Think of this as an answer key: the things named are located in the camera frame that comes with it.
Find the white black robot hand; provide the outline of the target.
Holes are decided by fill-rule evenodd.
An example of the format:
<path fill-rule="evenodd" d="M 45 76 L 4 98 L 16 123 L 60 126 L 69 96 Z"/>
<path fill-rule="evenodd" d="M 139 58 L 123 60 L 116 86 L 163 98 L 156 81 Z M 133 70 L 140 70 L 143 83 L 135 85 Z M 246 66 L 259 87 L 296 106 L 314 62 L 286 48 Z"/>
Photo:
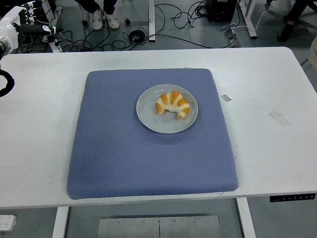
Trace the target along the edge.
<path fill-rule="evenodd" d="M 26 36 L 50 36 L 63 31 L 62 27 L 40 23 L 42 2 L 32 0 L 15 6 L 0 20 L 0 56 L 4 57 L 22 45 Z"/>

